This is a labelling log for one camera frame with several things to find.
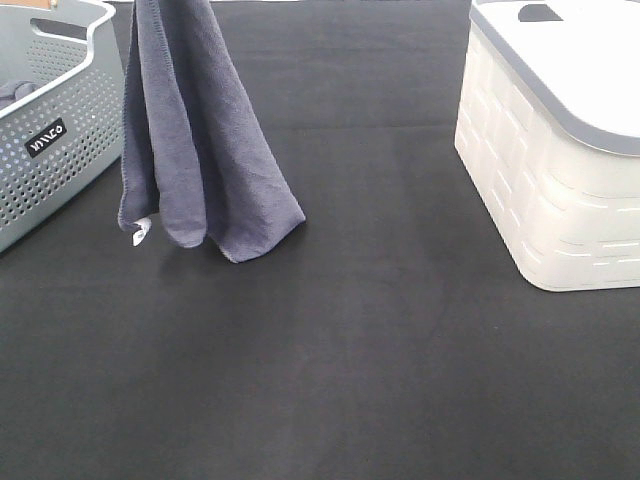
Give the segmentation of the blue-grey microfibre towel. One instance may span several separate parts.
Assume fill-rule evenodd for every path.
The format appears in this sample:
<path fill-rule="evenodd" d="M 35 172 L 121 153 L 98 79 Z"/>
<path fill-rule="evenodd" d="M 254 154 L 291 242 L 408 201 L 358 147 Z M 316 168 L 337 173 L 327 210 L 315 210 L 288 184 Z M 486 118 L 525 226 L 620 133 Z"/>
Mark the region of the blue-grey microfibre towel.
<path fill-rule="evenodd" d="M 211 239 L 241 263 L 305 219 L 206 1 L 133 5 L 123 134 L 123 231 L 158 215 L 178 246 Z"/>

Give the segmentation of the blue-grey towel in basket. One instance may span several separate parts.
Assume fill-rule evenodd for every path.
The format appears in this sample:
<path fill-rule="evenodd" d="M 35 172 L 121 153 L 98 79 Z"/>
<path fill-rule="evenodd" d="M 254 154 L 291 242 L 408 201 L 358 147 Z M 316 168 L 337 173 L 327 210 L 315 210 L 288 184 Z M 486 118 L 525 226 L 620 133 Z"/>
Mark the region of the blue-grey towel in basket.
<path fill-rule="evenodd" d="M 9 80 L 1 85 L 0 109 L 4 110 L 18 103 L 26 104 L 41 85 L 31 80 Z"/>

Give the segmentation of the black table cloth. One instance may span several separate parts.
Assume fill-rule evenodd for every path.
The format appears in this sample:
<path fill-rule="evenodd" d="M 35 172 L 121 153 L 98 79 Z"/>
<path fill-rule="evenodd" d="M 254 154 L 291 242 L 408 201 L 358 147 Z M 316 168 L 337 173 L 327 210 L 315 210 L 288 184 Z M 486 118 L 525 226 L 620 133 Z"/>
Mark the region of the black table cloth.
<path fill-rule="evenodd" d="M 550 293 L 453 147 L 465 1 L 213 7 L 306 223 L 116 222 L 117 168 L 1 258 L 5 479 L 635 479 L 639 293 Z"/>

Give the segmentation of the white lidded storage box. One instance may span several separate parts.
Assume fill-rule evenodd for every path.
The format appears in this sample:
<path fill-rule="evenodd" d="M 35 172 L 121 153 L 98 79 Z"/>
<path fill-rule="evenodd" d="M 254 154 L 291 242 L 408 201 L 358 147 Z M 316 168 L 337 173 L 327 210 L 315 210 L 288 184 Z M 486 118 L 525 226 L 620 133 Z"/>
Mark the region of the white lidded storage box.
<path fill-rule="evenodd" d="M 639 5 L 475 1 L 454 145 L 519 273 L 639 283 Z"/>

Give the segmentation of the grey perforated plastic basket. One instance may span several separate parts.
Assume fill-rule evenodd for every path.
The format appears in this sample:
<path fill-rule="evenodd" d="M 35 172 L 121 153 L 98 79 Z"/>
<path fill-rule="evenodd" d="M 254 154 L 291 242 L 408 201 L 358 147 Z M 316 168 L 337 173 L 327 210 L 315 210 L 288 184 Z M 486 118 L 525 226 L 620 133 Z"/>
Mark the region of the grey perforated plastic basket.
<path fill-rule="evenodd" d="M 1 110 L 1 246 L 8 248 L 122 153 L 124 75 L 114 6 L 1 5 L 1 83 L 36 90 Z"/>

